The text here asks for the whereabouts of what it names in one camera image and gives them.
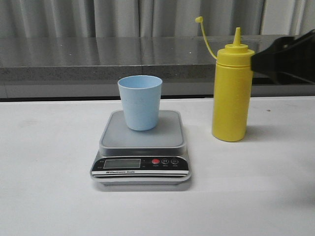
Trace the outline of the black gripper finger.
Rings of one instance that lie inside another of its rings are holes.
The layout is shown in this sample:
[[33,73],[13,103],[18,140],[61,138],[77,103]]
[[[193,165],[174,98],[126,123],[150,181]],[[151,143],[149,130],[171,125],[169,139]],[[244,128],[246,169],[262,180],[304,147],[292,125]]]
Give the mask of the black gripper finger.
[[296,78],[315,82],[315,30],[298,38],[276,39],[267,49],[251,57],[251,69],[283,82]]

